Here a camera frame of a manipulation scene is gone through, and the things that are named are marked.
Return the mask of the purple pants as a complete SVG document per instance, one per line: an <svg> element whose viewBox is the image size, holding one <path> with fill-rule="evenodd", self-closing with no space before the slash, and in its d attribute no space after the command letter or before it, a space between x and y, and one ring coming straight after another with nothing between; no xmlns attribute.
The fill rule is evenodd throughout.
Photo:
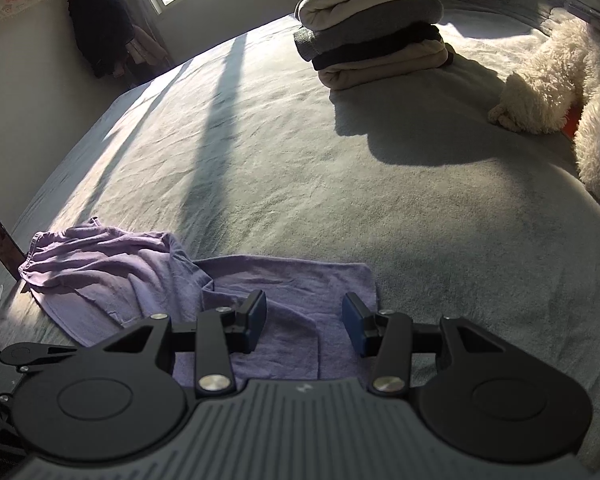
<svg viewBox="0 0 600 480"><path fill-rule="evenodd" d="M43 311L84 347L153 314L193 322L204 310L237 307L260 290L266 323L256 350L230 358L237 382L364 380L370 370L341 315L348 292L375 307L373 274L361 263L252 255L194 261L171 233L126 232L91 218L36 233L19 273Z"/></svg>

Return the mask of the hanging dark clothes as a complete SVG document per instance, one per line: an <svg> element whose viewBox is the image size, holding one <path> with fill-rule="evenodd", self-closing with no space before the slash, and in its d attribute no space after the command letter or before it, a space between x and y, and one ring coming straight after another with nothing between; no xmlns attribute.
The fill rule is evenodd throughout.
<svg viewBox="0 0 600 480"><path fill-rule="evenodd" d="M96 78L144 84L171 67L168 52L120 0L68 0L68 12L76 46Z"/></svg>

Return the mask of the dark phone on stand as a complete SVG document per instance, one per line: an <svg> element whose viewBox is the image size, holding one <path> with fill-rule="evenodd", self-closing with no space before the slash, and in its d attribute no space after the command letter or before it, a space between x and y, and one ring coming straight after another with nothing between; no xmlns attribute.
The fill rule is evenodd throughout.
<svg viewBox="0 0 600 480"><path fill-rule="evenodd" d="M15 281L20 280L19 268L26 259L26 254L0 221L0 263Z"/></svg>

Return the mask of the grey bed sheet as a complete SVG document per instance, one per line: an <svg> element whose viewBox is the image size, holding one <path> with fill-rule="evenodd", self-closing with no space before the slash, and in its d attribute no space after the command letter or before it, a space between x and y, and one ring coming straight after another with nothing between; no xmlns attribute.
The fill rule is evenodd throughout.
<svg viewBox="0 0 600 480"><path fill-rule="evenodd" d="M451 65L332 92L296 26L122 94L12 222L17 243L97 217L195 259L365 263L383 306L470 318L577 379L594 406L580 460L600 469L600 203L563 136L486 118L542 32L452 8Z"/></svg>

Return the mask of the folded beige garment bottom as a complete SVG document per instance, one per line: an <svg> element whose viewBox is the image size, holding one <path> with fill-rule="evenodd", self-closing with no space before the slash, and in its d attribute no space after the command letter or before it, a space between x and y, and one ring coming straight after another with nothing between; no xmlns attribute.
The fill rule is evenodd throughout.
<svg viewBox="0 0 600 480"><path fill-rule="evenodd" d="M438 68L448 57L444 41L425 40L381 58L329 66L319 70L317 77L330 90L346 90L366 82Z"/></svg>

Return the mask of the folded grey garment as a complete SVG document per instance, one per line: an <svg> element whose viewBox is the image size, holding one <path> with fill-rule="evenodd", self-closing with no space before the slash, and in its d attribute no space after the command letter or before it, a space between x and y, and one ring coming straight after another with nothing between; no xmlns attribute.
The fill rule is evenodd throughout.
<svg viewBox="0 0 600 480"><path fill-rule="evenodd" d="M294 32L294 43L300 56L312 61L345 44L386 36L413 23L436 24L442 16L440 0L393 0L371 6L318 32L301 26Z"/></svg>

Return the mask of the folded black garment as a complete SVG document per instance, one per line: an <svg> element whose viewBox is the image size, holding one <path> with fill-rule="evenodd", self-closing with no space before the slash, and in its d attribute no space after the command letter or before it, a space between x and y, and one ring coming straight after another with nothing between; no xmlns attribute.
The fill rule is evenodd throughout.
<svg viewBox="0 0 600 480"><path fill-rule="evenodd" d="M314 70L324 70L339 63L361 62L372 58L382 58L396 53L411 44L421 44L426 40L441 41L439 29L424 22L412 23L390 34L358 44L344 44L317 55L312 60Z"/></svg>

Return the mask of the white plush dog toy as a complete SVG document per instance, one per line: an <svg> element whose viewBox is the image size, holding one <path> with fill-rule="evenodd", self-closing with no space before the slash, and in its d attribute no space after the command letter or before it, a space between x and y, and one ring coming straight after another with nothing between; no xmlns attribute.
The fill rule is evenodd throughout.
<svg viewBox="0 0 600 480"><path fill-rule="evenodd" d="M511 73L488 121L509 131L562 130L570 110L582 113L574 132L580 180L600 200L600 31L580 18L559 24Z"/></svg>

